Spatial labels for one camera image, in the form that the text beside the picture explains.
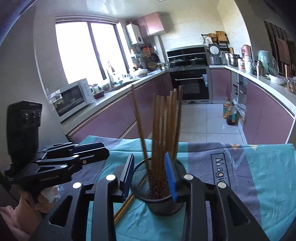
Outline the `person's left hand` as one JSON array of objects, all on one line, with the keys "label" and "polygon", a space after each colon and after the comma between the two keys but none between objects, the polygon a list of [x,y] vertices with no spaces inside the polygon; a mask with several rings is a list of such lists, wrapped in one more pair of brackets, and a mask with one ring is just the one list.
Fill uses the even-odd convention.
[{"label": "person's left hand", "polygon": [[22,189],[17,207],[1,207],[1,240],[29,240],[43,220],[41,214],[49,213],[56,199],[49,202],[40,194],[34,206],[29,204],[32,195]]}]

